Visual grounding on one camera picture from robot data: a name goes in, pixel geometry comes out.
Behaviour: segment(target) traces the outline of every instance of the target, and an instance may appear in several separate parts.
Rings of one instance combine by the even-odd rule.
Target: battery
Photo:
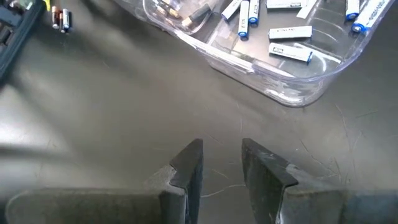
[[[58,8],[56,6],[53,6],[51,8],[51,12],[52,12],[52,27],[54,29],[59,29],[59,23],[60,23],[60,18],[59,18],[59,11]]]
[[[359,0],[346,0],[346,20],[353,20],[359,15]]]
[[[259,6],[260,6],[260,0],[250,0],[249,23],[250,23],[250,26],[252,26],[252,27],[258,26]]]
[[[269,44],[268,52],[270,54],[281,55],[284,57],[301,60],[307,63],[310,63],[312,59],[312,51],[310,49],[300,49],[297,47],[291,47],[276,43]]]
[[[241,5],[242,0],[232,0],[231,3],[224,9],[221,13],[221,16],[225,21],[228,21],[229,18],[236,12],[236,10]]]
[[[249,1],[243,0],[241,2],[241,11],[239,13],[239,27],[238,27],[238,35],[241,40],[248,39],[248,26],[249,26]]]
[[[66,30],[63,28],[63,13],[60,13],[60,27],[61,27],[61,33],[65,33]]]
[[[307,0],[267,0],[267,9],[301,8],[307,5]]]
[[[180,10],[181,9],[181,3],[178,0],[162,0],[162,2],[168,4],[171,6],[174,10]]]
[[[62,16],[63,16],[63,28],[65,30],[69,29],[69,10],[68,9],[62,9]]]
[[[391,0],[375,0],[369,1],[368,4],[361,11],[351,30],[353,32],[366,32],[380,17],[381,12],[386,8]]]
[[[172,7],[170,7],[168,4],[166,4],[164,2],[160,2],[159,6],[162,7],[164,10],[166,10],[174,18],[178,19],[180,17],[178,12],[176,10],[174,10]]]
[[[201,8],[196,10],[194,13],[191,14],[191,16],[188,16],[185,18],[181,24],[184,27],[189,27],[192,25],[194,22],[199,22],[204,20],[204,18],[211,12],[211,8],[208,4],[203,5]]]
[[[156,11],[162,16],[167,16],[167,11],[164,8],[160,7],[160,6],[156,7]]]
[[[289,38],[308,38],[312,36],[312,26],[286,27],[269,29],[268,38],[289,39]]]

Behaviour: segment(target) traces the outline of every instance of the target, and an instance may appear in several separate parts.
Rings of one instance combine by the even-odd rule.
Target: metal work surface
[[[195,138],[204,140],[200,223],[254,223],[245,137],[319,179],[398,188],[397,3],[362,56],[301,109],[213,70],[111,1],[58,5],[73,13],[72,32],[44,16],[1,87],[1,206],[25,189],[133,188]]]

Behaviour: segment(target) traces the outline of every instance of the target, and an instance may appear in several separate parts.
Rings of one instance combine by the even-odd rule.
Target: clear plastic tray
[[[229,77],[263,93],[283,105],[305,106],[317,100],[338,74],[358,58],[376,27],[394,0],[366,34],[351,32],[352,22],[345,21],[345,0],[316,0],[306,19],[296,15],[300,9],[272,10],[260,1],[258,27],[249,27],[249,39],[238,37],[239,13],[229,22],[221,12],[230,1],[164,0],[178,12],[158,10],[162,0],[116,0],[138,18],[155,25],[196,48],[210,66]],[[361,0],[361,8],[373,0]],[[196,10],[209,5],[211,12],[190,26],[183,22]],[[283,41],[285,45],[311,48],[310,63],[268,53],[271,28],[313,26],[311,39]]]

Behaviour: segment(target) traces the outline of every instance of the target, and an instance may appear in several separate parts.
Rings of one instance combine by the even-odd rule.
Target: plastic container
[[[21,9],[18,12],[11,9],[6,1],[0,0],[0,80],[4,78],[44,9],[42,0],[32,0],[29,10]]]
[[[213,68],[293,107],[317,100],[338,74],[358,58],[394,2],[388,2],[371,30],[355,34],[351,32],[352,22],[345,21],[345,0],[315,0],[306,19],[297,17],[300,9],[267,10],[266,2],[260,1],[258,27],[250,27],[249,39],[242,41],[238,36],[239,10],[229,22],[221,16],[230,1],[168,2],[179,18],[175,13],[171,15],[168,8],[166,14],[159,10],[163,3],[157,0],[116,1],[138,18],[154,23],[196,48]],[[367,1],[373,0],[361,1],[361,9]],[[211,11],[186,26],[186,19],[206,4]],[[295,26],[313,26],[312,38],[280,43],[313,49],[312,61],[308,64],[268,53],[269,29]]]

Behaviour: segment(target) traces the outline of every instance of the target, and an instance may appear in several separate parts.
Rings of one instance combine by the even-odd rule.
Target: blue battery terminal
[[[346,20],[353,20],[355,18],[357,18],[359,16],[359,13],[354,12],[354,13],[350,13],[346,16]]]
[[[248,39],[248,33],[247,32],[239,32],[238,35],[241,37],[241,40],[247,40]]]
[[[255,18],[255,17],[250,17],[250,18],[249,18],[249,22],[250,22],[250,23],[257,23],[257,21],[258,21],[258,20],[257,20],[257,18]]]
[[[353,32],[365,32],[366,28],[364,25],[359,24],[359,23],[353,23],[353,26],[351,27],[351,30]]]

